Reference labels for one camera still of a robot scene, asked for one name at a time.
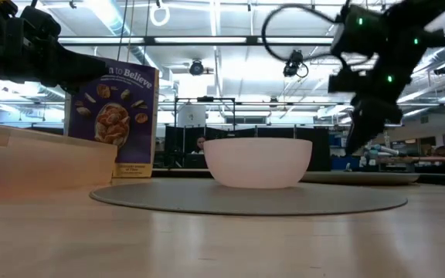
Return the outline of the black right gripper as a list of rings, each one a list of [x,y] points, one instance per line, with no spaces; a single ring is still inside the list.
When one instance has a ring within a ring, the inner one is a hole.
[[[328,79],[329,93],[353,93],[345,153],[351,155],[382,133],[386,122],[397,124],[402,113],[397,100],[411,83],[413,60],[379,57],[369,69],[354,69],[344,58],[341,68]]]

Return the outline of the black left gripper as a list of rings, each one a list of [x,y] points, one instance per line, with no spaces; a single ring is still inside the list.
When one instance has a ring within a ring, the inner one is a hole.
[[[32,0],[18,13],[12,0],[0,0],[0,80],[46,86],[63,83],[67,93],[79,93],[81,83],[106,75],[103,60],[75,53],[57,42],[60,25],[37,9],[36,3]]]

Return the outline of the purple raisin cereal box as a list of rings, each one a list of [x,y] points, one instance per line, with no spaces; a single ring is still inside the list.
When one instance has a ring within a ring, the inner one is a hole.
[[[68,135],[115,146],[114,178],[150,178],[159,71],[113,59],[103,61],[107,73],[71,96]]]

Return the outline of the blue background bin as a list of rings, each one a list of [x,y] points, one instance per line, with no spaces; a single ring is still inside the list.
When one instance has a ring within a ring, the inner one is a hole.
[[[351,169],[356,171],[360,165],[360,157],[358,156],[346,156],[346,157],[332,157],[331,158],[331,170],[332,171],[344,171]]]

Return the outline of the background long table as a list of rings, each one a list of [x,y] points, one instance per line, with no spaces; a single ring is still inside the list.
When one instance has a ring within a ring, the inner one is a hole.
[[[376,160],[379,164],[412,164],[418,162],[445,162],[445,157],[385,157]]]

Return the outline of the black background partition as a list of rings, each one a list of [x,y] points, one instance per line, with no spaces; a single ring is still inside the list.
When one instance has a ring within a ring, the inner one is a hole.
[[[312,146],[309,171],[331,170],[329,133],[323,128],[302,127],[251,127],[232,130],[213,127],[166,127],[164,150],[155,153],[156,168],[203,168],[197,158],[189,161],[188,156],[197,149],[196,141],[231,137],[281,137],[310,141]]]

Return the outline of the pink plate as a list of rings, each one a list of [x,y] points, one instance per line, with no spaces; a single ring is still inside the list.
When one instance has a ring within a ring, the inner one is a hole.
[[[311,162],[313,143],[279,137],[206,141],[204,156],[214,179],[230,188],[294,187]]]

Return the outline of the black ceiling spotlight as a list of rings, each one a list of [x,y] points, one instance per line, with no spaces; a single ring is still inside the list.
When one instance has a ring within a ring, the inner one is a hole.
[[[189,67],[189,73],[192,76],[200,76],[205,72],[205,68],[200,59],[194,59]]]

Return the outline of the white background cylinder tank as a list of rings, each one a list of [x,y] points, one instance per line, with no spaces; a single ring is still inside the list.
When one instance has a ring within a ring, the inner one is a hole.
[[[177,109],[176,122],[179,127],[204,127],[206,125],[206,107],[183,104]]]

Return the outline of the large grey plate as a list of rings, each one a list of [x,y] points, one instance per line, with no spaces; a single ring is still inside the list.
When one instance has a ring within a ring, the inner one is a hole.
[[[111,185],[96,201],[137,209],[208,215],[341,215],[395,209],[406,196],[386,189],[300,183],[290,188],[230,188],[211,179],[164,179]]]

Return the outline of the black overhead rig beam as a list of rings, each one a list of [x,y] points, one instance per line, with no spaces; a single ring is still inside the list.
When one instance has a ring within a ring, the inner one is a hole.
[[[63,46],[258,46],[259,36],[62,36]],[[330,46],[330,36],[279,37],[269,36],[271,46]]]

